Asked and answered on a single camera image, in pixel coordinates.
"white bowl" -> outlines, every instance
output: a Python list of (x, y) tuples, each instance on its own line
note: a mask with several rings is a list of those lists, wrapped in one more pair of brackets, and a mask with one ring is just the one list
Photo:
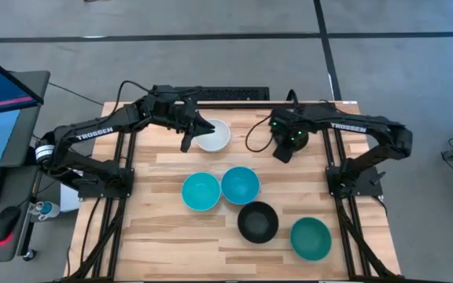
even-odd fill
[(195, 142), (208, 153), (217, 153), (230, 141), (230, 128), (220, 119), (207, 119), (214, 125), (214, 133), (204, 134), (195, 138)]

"teal bowl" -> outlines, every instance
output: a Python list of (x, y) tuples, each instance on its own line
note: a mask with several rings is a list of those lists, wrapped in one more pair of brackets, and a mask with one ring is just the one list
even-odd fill
[(291, 228), (291, 246), (297, 255), (309, 261), (324, 259), (331, 249), (331, 233), (318, 219), (298, 219)]
[(232, 204), (248, 204), (260, 192), (260, 180), (256, 173), (247, 167), (233, 167), (221, 179), (221, 190)]
[(221, 197), (221, 187), (215, 176), (198, 172), (186, 178), (181, 188), (182, 201), (194, 211), (213, 208)]

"dark green bowl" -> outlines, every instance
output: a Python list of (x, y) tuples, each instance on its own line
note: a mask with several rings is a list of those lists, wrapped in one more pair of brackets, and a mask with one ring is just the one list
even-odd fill
[(291, 228), (291, 246), (302, 259), (318, 261), (324, 259), (331, 249), (331, 233), (318, 219), (298, 219)]

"black bowl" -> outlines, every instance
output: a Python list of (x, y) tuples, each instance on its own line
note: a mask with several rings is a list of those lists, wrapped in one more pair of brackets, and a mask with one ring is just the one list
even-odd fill
[(254, 201), (241, 209), (237, 225), (246, 240), (262, 244), (275, 236), (279, 228), (279, 219), (270, 205)]

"gray floor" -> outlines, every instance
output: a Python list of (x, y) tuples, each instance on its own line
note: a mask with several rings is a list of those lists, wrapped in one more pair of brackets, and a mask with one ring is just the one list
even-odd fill
[[(322, 6), (329, 32), (453, 31), (453, 1), (325, 0)], [(304, 0), (0, 0), (0, 37), (318, 30), (312, 1)], [(440, 158), (453, 137), (453, 38), (334, 39), (331, 48), (343, 99), (414, 132), (412, 157), (380, 166), (388, 172), (382, 184), (403, 274), (453, 281), (453, 171)], [(318, 39), (0, 43), (0, 64), (50, 70), (53, 82), (98, 101), (113, 100), (123, 79), (269, 86), (274, 100), (294, 88), (302, 100), (332, 99)], [(127, 88), (123, 98), (139, 95)], [(35, 132), (99, 112), (50, 86)], [(69, 215), (38, 224), (31, 245), (39, 257), (0, 263), (0, 282), (60, 277), (74, 222)]]

